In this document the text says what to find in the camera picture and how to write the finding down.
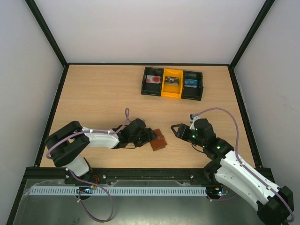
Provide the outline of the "blue card in bin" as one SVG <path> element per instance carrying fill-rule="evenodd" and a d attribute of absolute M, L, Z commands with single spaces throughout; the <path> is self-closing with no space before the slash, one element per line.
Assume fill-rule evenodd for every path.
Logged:
<path fill-rule="evenodd" d="M 184 80 L 185 87 L 197 88 L 198 80 L 197 79 L 185 79 Z"/>

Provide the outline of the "red white card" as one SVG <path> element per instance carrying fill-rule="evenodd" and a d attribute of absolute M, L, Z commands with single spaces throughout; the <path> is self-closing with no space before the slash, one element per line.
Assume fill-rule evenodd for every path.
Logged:
<path fill-rule="evenodd" d="M 146 83 L 159 84 L 161 77 L 158 75 L 146 75 Z"/>

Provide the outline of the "left black bin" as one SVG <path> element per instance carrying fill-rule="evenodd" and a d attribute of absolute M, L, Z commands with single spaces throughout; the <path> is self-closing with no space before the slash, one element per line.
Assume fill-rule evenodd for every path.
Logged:
<path fill-rule="evenodd" d="M 163 68 L 145 67 L 142 78 L 141 94 L 161 96 Z"/>

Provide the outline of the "yellow middle bin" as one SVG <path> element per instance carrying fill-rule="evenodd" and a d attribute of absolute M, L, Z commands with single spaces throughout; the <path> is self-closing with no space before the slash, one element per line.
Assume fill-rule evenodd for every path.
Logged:
<path fill-rule="evenodd" d="M 183 70 L 165 68 L 163 73 L 162 97 L 181 98 Z"/>

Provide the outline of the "right controller board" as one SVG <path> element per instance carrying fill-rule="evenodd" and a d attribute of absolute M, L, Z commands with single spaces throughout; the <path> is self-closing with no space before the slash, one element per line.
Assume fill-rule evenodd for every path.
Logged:
<path fill-rule="evenodd" d="M 226 187 L 219 186 L 209 189 L 207 195 L 210 198 L 220 198 L 221 196 L 227 195 L 228 193 L 229 191 Z"/>

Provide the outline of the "black cage frame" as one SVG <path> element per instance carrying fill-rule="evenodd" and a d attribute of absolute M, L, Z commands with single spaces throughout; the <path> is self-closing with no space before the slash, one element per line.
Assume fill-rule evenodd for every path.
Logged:
<path fill-rule="evenodd" d="M 57 58 L 59 59 L 60 63 L 63 66 L 63 72 L 60 78 L 60 82 L 58 84 L 58 89 L 56 91 L 55 94 L 55 98 L 51 107 L 51 111 L 48 117 L 48 121 L 47 124 L 45 126 L 45 131 L 43 134 L 43 137 L 45 138 L 47 134 L 49 134 L 50 131 L 50 125 L 53 122 L 53 118 L 54 118 L 54 114 L 56 111 L 56 107 L 58 105 L 58 101 L 60 98 L 60 94 L 67 76 L 67 72 L 69 69 L 69 66 L 71 65 L 70 63 L 68 63 L 65 59 L 65 57 L 63 56 L 62 51 L 60 50 L 57 42 L 55 41 L 54 36 L 52 35 L 48 25 L 46 24 L 45 19 L 42 16 L 42 13 L 40 12 L 37 4 L 35 3 L 35 1 L 33 0 L 28 0 L 27 5 L 30 9 L 30 11 L 32 12 L 33 16 L 35 17 L 35 20 L 37 21 L 37 23 L 39 24 L 41 30 L 43 31 L 45 37 L 47 38 L 50 46 L 52 47 L 52 49 L 54 50 Z M 251 40 L 253 39 L 255 33 L 257 32 L 258 28 L 260 27 L 261 23 L 263 22 L 264 18 L 266 17 L 266 15 L 268 14 L 269 10 L 271 9 L 272 5 L 274 4 L 274 1 L 272 0 L 267 0 L 264 2 L 264 4 L 262 5 L 262 8 L 260 9 L 258 15 L 256 16 L 253 24 L 251 25 L 251 28 L 249 29 L 247 35 L 245 36 L 241 46 L 239 47 L 237 53 L 235 54 L 233 60 L 231 63 L 226 64 L 226 67 L 229 70 L 229 75 L 232 81 L 232 85 L 233 85 L 233 89 L 235 92 L 235 96 L 237 99 L 237 103 L 239 106 L 239 110 L 241 113 L 241 118 L 243 121 L 243 125 L 245 126 L 246 129 L 246 134 L 247 134 L 247 138 L 248 138 L 248 142 L 250 144 L 250 149 L 251 149 L 251 153 L 255 159 L 255 165 L 258 168 L 259 172 L 262 172 L 264 175 L 267 176 L 267 178 L 270 178 L 271 180 L 274 179 L 273 175 L 271 173 L 271 170 L 269 168 L 264 168 L 262 165 L 262 161 L 258 152 L 258 148 L 256 145 L 256 142 L 254 140 L 254 134 L 250 125 L 250 121 L 246 112 L 246 107 L 245 104 L 242 100 L 242 94 L 240 91 L 240 88 L 238 86 L 238 82 L 237 82 L 237 78 L 236 78 L 236 74 L 235 74 L 235 67 L 237 66 L 239 60 L 241 59 L 242 55 L 244 54 L 246 48 L 248 47 L 249 43 L 251 42 Z M 46 179 L 46 178 L 61 178 L 63 173 L 62 173 L 62 169 L 51 169 L 51 168 L 40 168 L 40 161 L 42 159 L 42 150 L 39 149 L 37 152 L 37 156 L 35 159 L 35 163 L 32 167 L 28 167 L 25 170 L 24 176 L 22 178 L 21 184 L 19 186 L 18 192 L 16 194 L 15 197 L 15 201 L 13 203 L 11 212 L 9 214 L 9 217 L 7 219 L 7 224 L 11 225 L 13 224 L 13 222 L 15 221 L 15 217 L 17 214 L 17 210 L 20 206 L 20 202 L 21 202 L 21 197 L 25 188 L 25 182 L 27 181 L 27 179 L 33 179 L 33 178 L 37 178 L 37 179 Z"/>

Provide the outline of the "right black bin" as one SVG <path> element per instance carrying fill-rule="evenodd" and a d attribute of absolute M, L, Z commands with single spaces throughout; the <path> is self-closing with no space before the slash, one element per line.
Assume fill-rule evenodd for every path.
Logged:
<path fill-rule="evenodd" d="M 202 72 L 184 70 L 181 98 L 201 101 L 202 95 L 203 95 Z"/>

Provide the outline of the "controller board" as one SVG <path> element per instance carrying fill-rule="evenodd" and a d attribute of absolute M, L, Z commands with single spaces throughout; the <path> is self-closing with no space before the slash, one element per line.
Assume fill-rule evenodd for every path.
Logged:
<path fill-rule="evenodd" d="M 221 196 L 227 195 L 228 193 L 229 191 L 226 187 L 219 186 L 209 189 L 207 195 L 210 198 L 220 198 Z"/>
<path fill-rule="evenodd" d="M 97 187 L 94 185 L 89 186 L 89 187 L 79 187 L 76 190 L 76 193 L 77 194 L 92 194 L 96 189 L 97 189 Z"/>

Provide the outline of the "brown leather card holder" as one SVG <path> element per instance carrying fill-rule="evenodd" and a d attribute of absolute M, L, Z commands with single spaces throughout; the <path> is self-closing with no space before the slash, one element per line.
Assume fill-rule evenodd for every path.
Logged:
<path fill-rule="evenodd" d="M 150 141 L 152 150 L 158 151 L 160 149 L 165 148 L 167 146 L 167 142 L 166 142 L 165 137 L 162 134 L 161 130 L 158 128 L 158 129 L 153 130 L 153 132 L 156 135 L 156 137 L 152 141 Z"/>

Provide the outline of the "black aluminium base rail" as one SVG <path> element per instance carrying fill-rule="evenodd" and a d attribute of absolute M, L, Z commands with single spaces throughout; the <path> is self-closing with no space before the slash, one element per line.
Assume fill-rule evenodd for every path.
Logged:
<path fill-rule="evenodd" d="M 70 172 L 57 167 L 28 167 L 22 181 L 28 179 L 64 180 L 67 184 L 81 184 Z M 110 184 L 119 180 L 173 180 L 179 183 L 205 187 L 218 186 L 217 181 L 210 181 L 202 168 L 197 169 L 134 169 L 134 168 L 93 168 L 91 172 L 80 177 L 85 181 L 95 181 L 98 184 Z"/>

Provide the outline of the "left controller board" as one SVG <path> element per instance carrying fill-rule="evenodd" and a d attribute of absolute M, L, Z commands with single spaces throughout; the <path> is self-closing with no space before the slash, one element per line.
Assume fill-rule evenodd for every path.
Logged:
<path fill-rule="evenodd" d="M 97 189 L 97 187 L 94 185 L 89 186 L 89 187 L 79 187 L 76 190 L 76 193 L 77 194 L 92 194 L 96 189 Z"/>

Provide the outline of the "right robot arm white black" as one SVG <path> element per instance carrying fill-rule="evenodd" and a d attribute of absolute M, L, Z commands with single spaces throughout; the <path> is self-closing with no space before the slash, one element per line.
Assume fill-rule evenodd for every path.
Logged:
<path fill-rule="evenodd" d="M 207 119 L 195 117 L 190 126 L 172 125 L 175 136 L 203 148 L 211 161 L 204 167 L 208 183 L 220 183 L 248 202 L 266 225 L 281 225 L 292 217 L 293 193 L 251 167 L 227 141 L 216 137 Z"/>

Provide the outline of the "dark black card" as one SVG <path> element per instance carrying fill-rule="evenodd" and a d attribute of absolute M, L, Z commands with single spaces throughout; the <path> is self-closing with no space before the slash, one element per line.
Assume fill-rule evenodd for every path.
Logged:
<path fill-rule="evenodd" d="M 180 83 L 179 77 L 175 77 L 175 76 L 166 76 L 165 77 L 165 84 L 167 84 L 167 85 L 176 85 L 176 86 L 178 86 L 179 83 Z"/>

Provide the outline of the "black bin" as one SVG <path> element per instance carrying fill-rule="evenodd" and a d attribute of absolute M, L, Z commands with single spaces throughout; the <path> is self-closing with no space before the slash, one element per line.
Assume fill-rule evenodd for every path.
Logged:
<path fill-rule="evenodd" d="M 145 67 L 142 78 L 141 94 L 161 96 L 163 68 Z"/>
<path fill-rule="evenodd" d="M 202 95 L 203 95 L 202 72 L 184 70 L 181 98 L 201 101 Z"/>

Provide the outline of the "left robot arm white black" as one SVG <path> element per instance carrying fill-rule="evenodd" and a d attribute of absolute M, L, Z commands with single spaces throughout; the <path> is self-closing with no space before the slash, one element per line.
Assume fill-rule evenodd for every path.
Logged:
<path fill-rule="evenodd" d="M 142 119 L 109 130 L 89 129 L 72 121 L 46 138 L 46 157 L 52 159 L 56 167 L 65 167 L 82 177 L 91 171 L 87 160 L 80 156 L 85 148 L 124 149 L 128 144 L 139 148 L 156 138 L 157 135 Z"/>

